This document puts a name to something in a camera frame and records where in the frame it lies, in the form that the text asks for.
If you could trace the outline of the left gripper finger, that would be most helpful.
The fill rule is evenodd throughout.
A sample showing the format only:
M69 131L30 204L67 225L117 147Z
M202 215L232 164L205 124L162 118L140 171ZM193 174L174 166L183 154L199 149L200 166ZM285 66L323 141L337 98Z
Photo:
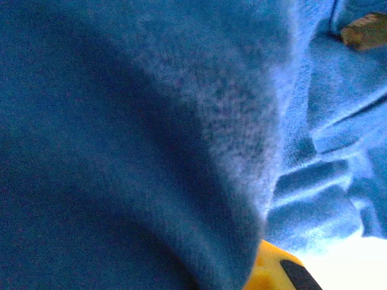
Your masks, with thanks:
M262 240L244 290L321 290L294 255Z

